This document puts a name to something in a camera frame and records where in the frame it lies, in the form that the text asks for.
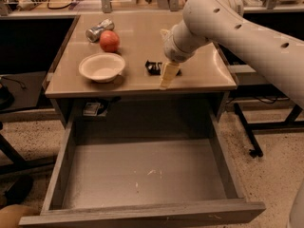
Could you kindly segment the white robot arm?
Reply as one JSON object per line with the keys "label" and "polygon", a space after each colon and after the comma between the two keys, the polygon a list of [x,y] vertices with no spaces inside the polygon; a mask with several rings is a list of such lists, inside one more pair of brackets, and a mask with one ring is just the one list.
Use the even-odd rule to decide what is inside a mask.
{"label": "white robot arm", "polygon": [[229,49],[304,107],[303,41],[244,19],[237,0],[188,0],[182,19],[164,36],[164,54],[178,65],[211,42]]}

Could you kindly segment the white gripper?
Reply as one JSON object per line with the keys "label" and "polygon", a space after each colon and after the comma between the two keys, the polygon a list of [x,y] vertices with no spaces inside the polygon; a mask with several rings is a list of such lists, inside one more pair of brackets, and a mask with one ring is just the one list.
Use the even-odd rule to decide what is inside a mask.
{"label": "white gripper", "polygon": [[161,67],[160,89],[167,89],[180,71],[180,64],[186,62],[194,53],[184,52],[175,43],[173,32],[169,29],[160,30],[163,41],[163,52],[171,62],[166,62]]}

